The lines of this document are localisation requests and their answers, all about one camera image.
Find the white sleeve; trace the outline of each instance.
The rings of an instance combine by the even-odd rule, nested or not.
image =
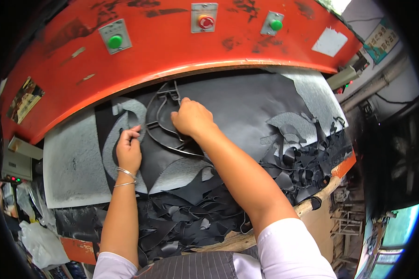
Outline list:
[[[136,273],[137,268],[126,258],[111,252],[102,252],[98,256],[93,279],[131,279]]]
[[[266,279],[336,279],[331,265],[299,219],[270,224],[259,234],[257,245]]]

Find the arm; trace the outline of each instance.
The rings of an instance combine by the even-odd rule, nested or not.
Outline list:
[[[118,165],[136,174],[141,164],[140,142],[137,137],[141,127],[136,126],[121,133],[117,144]],[[115,185],[133,182],[126,173],[119,172]],[[112,199],[101,234],[100,252],[112,252],[138,264],[138,208],[135,184],[114,187]]]
[[[275,221],[298,218],[273,178],[220,131],[203,105],[183,98],[171,119],[208,154],[231,195],[250,217],[256,239]]]

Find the silver bracelet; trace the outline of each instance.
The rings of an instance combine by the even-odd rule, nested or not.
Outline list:
[[[134,180],[137,180],[136,177],[132,173],[130,173],[130,171],[128,171],[126,169],[123,169],[122,167],[117,167],[117,171],[122,171],[125,174],[129,175],[130,177],[132,177]]]
[[[113,188],[118,187],[118,186],[123,186],[123,185],[129,185],[129,184],[134,184],[135,185],[135,183],[136,183],[136,181],[129,182],[129,183],[118,184],[118,185],[115,185]]]

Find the cable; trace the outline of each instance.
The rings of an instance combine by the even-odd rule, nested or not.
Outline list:
[[[348,23],[357,22],[357,21],[371,21],[371,20],[382,19],[382,18],[383,17],[374,17],[374,18],[368,18],[368,19],[355,19],[355,20],[348,21]]]
[[[382,96],[380,96],[378,93],[376,93],[376,96],[379,97],[380,99],[384,100],[386,103],[398,103],[398,104],[407,104],[407,103],[411,103],[412,101],[406,101],[406,102],[396,102],[396,101],[390,101]]]

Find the hand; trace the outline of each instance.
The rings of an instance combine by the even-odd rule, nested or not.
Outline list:
[[[140,142],[137,139],[140,136],[138,133],[140,130],[140,125],[124,130],[117,144],[118,166],[130,171],[133,175],[136,175],[141,165]]]
[[[178,112],[171,113],[171,120],[177,130],[187,136],[193,137],[202,133],[210,133],[217,128],[213,122],[213,114],[201,103],[183,98]]]

